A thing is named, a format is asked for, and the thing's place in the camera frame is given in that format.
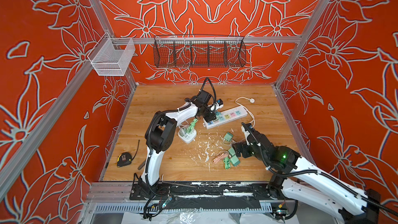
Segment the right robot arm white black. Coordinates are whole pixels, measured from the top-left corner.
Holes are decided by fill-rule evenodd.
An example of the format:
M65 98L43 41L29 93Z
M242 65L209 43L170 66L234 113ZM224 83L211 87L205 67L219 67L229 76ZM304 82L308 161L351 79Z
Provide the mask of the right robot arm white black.
M272 173L267 195L292 199L321 210L344 224L376 224L380 211L397 212L380 204L380 194L362 190L318 168L287 146L274 146L252 124L242 123L245 140L235 143L238 156L255 157Z

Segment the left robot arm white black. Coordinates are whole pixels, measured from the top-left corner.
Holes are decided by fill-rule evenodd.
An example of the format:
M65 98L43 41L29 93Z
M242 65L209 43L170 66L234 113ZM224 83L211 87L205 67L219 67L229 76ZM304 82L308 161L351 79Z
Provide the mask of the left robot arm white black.
M148 196L162 196L157 189L160 166L165 151L171 146L177 127L190 118L216 120L216 111L223 107L211 80L206 77L199 93L186 98L185 104L175 110L158 111L154 114L145 133L147 158L138 185Z

